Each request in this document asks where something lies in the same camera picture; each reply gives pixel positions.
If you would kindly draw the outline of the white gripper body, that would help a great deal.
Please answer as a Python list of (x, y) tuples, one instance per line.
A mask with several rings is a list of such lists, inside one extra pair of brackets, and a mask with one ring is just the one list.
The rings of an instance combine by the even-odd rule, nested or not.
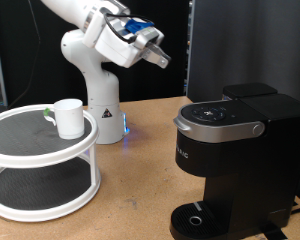
[(109, 61), (129, 68), (140, 59), (139, 55), (146, 47), (148, 22), (139, 17), (97, 15), (97, 35), (95, 49)]

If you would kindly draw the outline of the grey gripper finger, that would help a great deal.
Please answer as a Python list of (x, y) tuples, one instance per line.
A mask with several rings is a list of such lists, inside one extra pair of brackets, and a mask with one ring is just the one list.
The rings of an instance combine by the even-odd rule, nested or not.
[(151, 51), (153, 51), (155, 53), (162, 54), (164, 57), (167, 58), (167, 63), (169, 63), (171, 61), (171, 57), (168, 56), (166, 53), (164, 53), (163, 50), (159, 46), (157, 46), (155, 44), (150, 44), (149, 45), (149, 50), (151, 50)]
[(164, 57), (162, 54), (155, 53), (151, 50), (147, 50), (144, 55), (143, 59), (151, 62), (153, 64), (158, 65), (161, 68), (166, 68), (167, 67), (167, 58)]

